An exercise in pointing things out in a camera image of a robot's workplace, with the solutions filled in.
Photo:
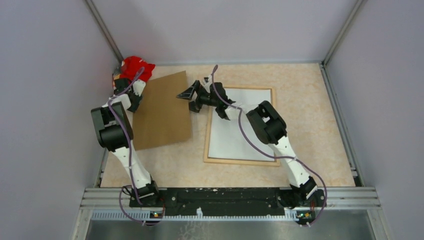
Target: marble-patterned surface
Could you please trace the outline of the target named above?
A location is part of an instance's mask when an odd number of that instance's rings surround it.
[[[157,66],[151,79],[186,71],[187,81],[209,75],[213,65]],[[220,65],[215,81],[224,85],[275,88],[276,109],[287,123],[290,143],[301,159],[329,187],[355,186],[318,64]],[[192,138],[187,142],[145,149],[137,154],[158,187],[284,187],[284,166],[204,163],[208,107],[190,113]],[[121,163],[109,154],[102,187],[130,184]]]

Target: white board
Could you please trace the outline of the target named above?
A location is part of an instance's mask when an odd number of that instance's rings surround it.
[[[252,110],[262,101],[272,103],[272,89],[245,89],[245,88],[225,88],[227,96],[237,103],[250,105],[247,109]],[[256,137],[247,117],[242,114],[241,125],[249,140],[259,149],[269,155],[274,155],[274,152]],[[266,157],[253,149],[244,139],[240,132],[239,123],[237,120],[221,119],[215,108],[212,111],[210,123],[210,135],[208,146],[208,158],[235,160],[233,164],[237,164],[237,160],[261,161],[261,162],[276,162],[275,159]]]

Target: gray wall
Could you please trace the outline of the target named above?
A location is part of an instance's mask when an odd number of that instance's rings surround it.
[[[422,239],[424,1],[370,0],[329,66],[367,185],[397,239]]]
[[[116,61],[82,0],[2,0],[0,33],[0,239],[68,239]]]
[[[355,0],[94,0],[124,57],[166,64],[321,61]]]

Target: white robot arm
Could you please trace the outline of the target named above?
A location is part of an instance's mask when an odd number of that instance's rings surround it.
[[[317,184],[305,168],[296,160],[296,154],[290,145],[286,131],[286,123],[268,102],[251,107],[241,105],[227,97],[221,82],[215,82],[212,86],[211,76],[205,77],[202,83],[196,80],[186,91],[177,95],[177,98],[190,100],[188,107],[190,111],[199,113],[203,105],[215,107],[218,116],[226,120],[238,120],[240,109],[252,109],[246,114],[256,136],[265,145],[268,145],[281,162],[285,165],[290,186],[302,201],[308,200],[318,189]],[[229,107],[227,103],[239,107]]]
[[[134,189],[143,204],[156,202],[159,190],[150,173],[141,164],[133,145],[133,129],[125,110],[135,112],[142,100],[146,83],[136,80],[130,89],[127,79],[115,80],[117,90],[108,103],[91,110],[97,140],[115,155],[133,181]]]
[[[268,145],[277,157],[285,156],[280,161],[284,164],[290,185],[294,190],[299,191],[303,200],[308,200],[318,189],[317,184],[305,168],[296,161],[297,156],[290,145],[286,123],[274,107],[268,101],[263,101],[256,105],[255,109],[245,112],[244,109],[252,109],[252,106],[240,103],[232,105],[243,109],[242,114],[247,116],[256,136],[262,143]],[[240,110],[228,107],[225,109],[225,113],[228,120],[237,121]]]

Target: cardboard sheet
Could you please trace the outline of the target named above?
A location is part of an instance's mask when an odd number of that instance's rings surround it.
[[[192,121],[187,100],[176,96],[188,88],[186,71],[149,80],[132,118],[135,150],[187,141]]]

